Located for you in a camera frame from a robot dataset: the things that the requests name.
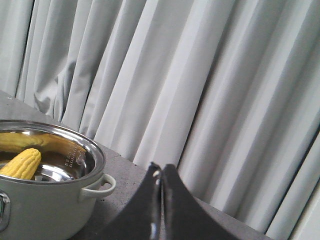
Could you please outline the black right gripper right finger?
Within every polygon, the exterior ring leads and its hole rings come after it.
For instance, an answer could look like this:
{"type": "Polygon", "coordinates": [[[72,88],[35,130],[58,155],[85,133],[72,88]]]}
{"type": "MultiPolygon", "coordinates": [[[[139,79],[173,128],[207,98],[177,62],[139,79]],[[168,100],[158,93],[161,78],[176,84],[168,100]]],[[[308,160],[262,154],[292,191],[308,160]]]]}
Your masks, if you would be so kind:
{"type": "Polygon", "coordinates": [[[221,225],[197,203],[176,167],[162,170],[165,236],[168,240],[246,240],[246,236],[221,225]]]}

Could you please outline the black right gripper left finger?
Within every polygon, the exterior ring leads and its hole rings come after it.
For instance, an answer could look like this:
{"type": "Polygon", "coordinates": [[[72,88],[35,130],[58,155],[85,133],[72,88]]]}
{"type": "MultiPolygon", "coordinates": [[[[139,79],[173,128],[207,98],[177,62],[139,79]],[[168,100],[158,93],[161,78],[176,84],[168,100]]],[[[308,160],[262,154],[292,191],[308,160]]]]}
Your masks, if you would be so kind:
{"type": "Polygon", "coordinates": [[[97,240],[158,240],[161,232],[161,167],[152,162],[122,211],[96,235],[97,240]]]}

